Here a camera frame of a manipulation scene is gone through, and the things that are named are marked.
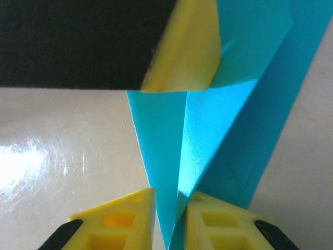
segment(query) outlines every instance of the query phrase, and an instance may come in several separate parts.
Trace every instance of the blue origami paper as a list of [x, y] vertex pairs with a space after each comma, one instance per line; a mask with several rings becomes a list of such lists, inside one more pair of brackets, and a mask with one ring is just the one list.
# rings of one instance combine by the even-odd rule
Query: blue origami paper
[[249, 205], [333, 12], [331, 0], [217, 3], [216, 89], [127, 93], [170, 249], [183, 247], [181, 215], [195, 189]]

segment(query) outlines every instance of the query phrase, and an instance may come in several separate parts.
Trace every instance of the glossy surface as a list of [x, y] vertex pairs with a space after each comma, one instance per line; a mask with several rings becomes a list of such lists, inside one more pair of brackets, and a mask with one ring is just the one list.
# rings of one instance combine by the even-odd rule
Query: glossy surface
[[[331, 22], [250, 206], [302, 250], [333, 244], [332, 82]], [[1, 89], [0, 113], [1, 250], [148, 186], [124, 92]]]

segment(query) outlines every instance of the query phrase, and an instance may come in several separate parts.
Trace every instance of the white surface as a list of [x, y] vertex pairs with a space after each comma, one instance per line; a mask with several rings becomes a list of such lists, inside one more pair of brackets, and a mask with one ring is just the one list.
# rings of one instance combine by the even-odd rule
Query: white surface
[[[71, 214], [147, 187], [124, 92], [1, 89], [0, 114], [0, 250], [37, 249]], [[332, 178], [333, 23], [250, 209], [302, 250], [333, 249]]]

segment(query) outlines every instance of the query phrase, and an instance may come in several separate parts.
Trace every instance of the black plastic part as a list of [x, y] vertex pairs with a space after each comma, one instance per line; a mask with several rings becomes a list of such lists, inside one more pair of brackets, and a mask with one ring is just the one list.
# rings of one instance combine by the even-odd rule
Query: black plastic part
[[262, 220], [254, 224], [275, 250], [300, 250], [277, 226]]
[[1, 0], [0, 86], [138, 90], [176, 0]]
[[82, 220], [72, 220], [61, 225], [38, 250], [61, 250], [82, 223]]

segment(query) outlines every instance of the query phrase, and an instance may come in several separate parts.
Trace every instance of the yellow plastic block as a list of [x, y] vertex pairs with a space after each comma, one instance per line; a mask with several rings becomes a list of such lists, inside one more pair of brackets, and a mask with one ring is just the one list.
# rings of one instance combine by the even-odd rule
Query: yellow plastic block
[[69, 218], [83, 224], [62, 250], [151, 250], [155, 191], [143, 189]]
[[195, 192], [186, 210], [186, 250], [274, 250], [257, 229], [262, 216]]
[[216, 0], [178, 0], [141, 90], [204, 90], [221, 61]]

